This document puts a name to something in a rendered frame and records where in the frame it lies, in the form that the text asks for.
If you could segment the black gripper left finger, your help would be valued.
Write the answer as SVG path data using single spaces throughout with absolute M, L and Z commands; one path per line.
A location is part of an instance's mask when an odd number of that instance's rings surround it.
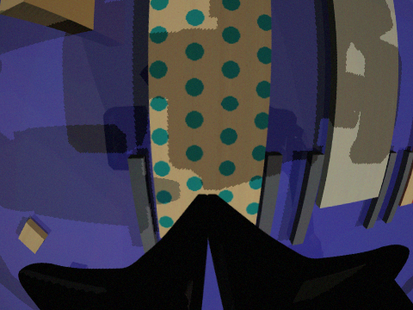
M 18 280 L 39 310 L 202 310 L 209 202 L 200 194 L 127 268 L 32 263 Z

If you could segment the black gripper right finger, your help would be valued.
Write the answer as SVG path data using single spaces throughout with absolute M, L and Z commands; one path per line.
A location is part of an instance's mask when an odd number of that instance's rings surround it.
M 405 245 L 308 258 L 269 237 L 216 194 L 209 202 L 209 241 L 224 310 L 310 310 L 399 275 Z

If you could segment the tan polka-dotted strip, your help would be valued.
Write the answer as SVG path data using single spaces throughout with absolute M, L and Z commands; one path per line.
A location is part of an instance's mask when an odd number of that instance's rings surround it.
M 271 0 L 151 0 L 149 125 L 159 238 L 200 194 L 257 223 Z

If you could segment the tan flat strip with red lines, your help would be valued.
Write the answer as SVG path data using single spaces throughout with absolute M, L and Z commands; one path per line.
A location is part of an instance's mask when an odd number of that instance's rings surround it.
M 402 207 L 405 204 L 413 203 L 413 161 L 410 165 L 410 173 L 406 179 L 406 185 L 402 196 L 400 196 L 400 201 L 398 206 Z

